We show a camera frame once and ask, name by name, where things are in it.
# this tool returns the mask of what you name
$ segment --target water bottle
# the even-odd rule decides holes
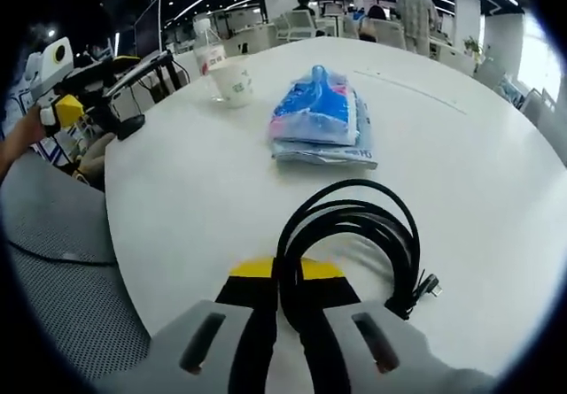
[[[203,77],[206,77],[206,89],[213,100],[222,100],[218,94],[217,88],[214,86],[212,77],[209,75],[211,66],[222,62],[227,57],[221,38],[219,38],[211,28],[210,19],[204,18],[197,20],[193,24],[193,27],[197,35],[193,50],[195,51],[199,71]]]

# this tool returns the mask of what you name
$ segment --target white cup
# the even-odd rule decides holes
[[[246,106],[253,99],[252,78],[245,61],[246,56],[235,56],[226,58],[209,69],[216,87],[230,108]]]

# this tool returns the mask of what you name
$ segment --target gray mesh chair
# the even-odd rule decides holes
[[[534,125],[538,126],[542,110],[547,108],[546,102],[538,90],[532,89],[525,97],[520,112]]]
[[[555,153],[567,166],[567,121],[555,110],[555,105],[541,109],[538,130],[548,140]]]
[[[33,152],[0,188],[6,236],[51,259],[116,260],[102,192],[60,172]],[[59,351],[87,379],[133,367],[150,337],[117,266],[46,262],[10,245],[22,288]]]

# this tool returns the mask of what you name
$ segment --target chair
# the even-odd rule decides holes
[[[532,89],[525,97],[520,112],[534,125],[538,126],[541,112],[546,108],[546,103],[538,90]]]
[[[343,37],[345,38],[358,38],[356,24],[353,19],[345,16],[343,17]]]
[[[317,27],[309,11],[292,11],[285,13],[285,18],[290,23],[290,33],[288,42],[296,42],[313,38],[316,35]]]
[[[8,250],[21,287],[70,364],[94,380],[144,359],[150,337],[118,267],[50,263],[21,250],[55,259],[115,261],[105,195],[31,151],[14,163],[0,194],[5,234],[19,246]]]
[[[274,19],[274,26],[276,27],[276,39],[282,42],[288,41],[290,33],[290,23],[285,15],[280,15]]]
[[[538,118],[538,130],[567,166],[567,121],[561,118],[555,108],[544,104]]]
[[[386,46],[406,49],[406,39],[404,38],[404,28],[398,22],[380,19],[368,19],[377,33],[377,42]]]
[[[541,98],[546,103],[547,106],[551,108],[552,111],[555,111],[556,103],[553,97],[549,94],[549,92],[545,89],[541,91]]]
[[[448,45],[440,45],[439,48],[439,62],[441,64],[472,77],[475,71],[475,59]]]
[[[474,79],[493,90],[500,84],[506,71],[503,67],[498,66],[492,58],[486,58],[474,74]]]

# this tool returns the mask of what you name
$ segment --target office desk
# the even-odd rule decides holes
[[[567,171],[538,130],[470,77],[380,44],[320,37],[248,62],[253,104],[213,105],[199,79],[150,109],[139,132],[108,146],[114,249],[150,334],[215,298],[239,261],[273,256],[285,222],[318,189],[362,176],[406,202],[422,238],[421,266],[444,290],[420,301],[410,323],[452,366],[506,369],[545,319],[565,264]],[[367,101],[376,171],[271,159],[270,113],[315,64],[345,73]],[[400,215],[374,192],[342,195]],[[390,265],[378,252],[369,259],[373,253],[335,236],[307,256],[337,261],[362,299],[386,300]],[[284,323],[278,336],[268,386],[308,392],[297,337]]]

